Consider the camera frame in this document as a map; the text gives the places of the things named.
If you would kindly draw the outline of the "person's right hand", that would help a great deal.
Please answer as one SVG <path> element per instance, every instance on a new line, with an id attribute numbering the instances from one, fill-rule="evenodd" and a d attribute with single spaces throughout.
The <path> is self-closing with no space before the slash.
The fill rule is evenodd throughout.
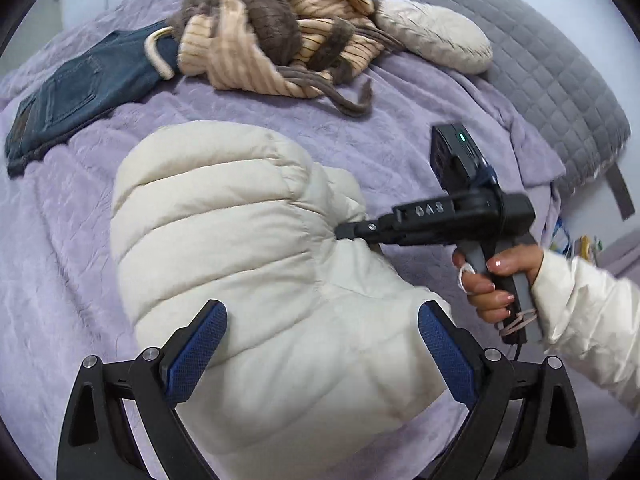
<path id="1" fill-rule="evenodd" d="M 486 262 L 487 270 L 497 276 L 525 273 L 529 286 L 535 284 L 544 250 L 538 245 L 518 245 L 499 252 Z M 468 294 L 469 303 L 477 315 L 486 323 L 497 324 L 506 320 L 515 297 L 506 290 L 498 289 L 485 275 L 463 271 L 461 283 Z"/>

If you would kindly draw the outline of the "white jacket right forearm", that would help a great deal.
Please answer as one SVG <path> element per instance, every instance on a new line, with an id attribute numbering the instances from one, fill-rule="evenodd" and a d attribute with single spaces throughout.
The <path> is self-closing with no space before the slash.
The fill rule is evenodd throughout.
<path id="1" fill-rule="evenodd" d="M 532 286 L 544 348 L 639 414 L 639 287 L 544 252 Z"/>

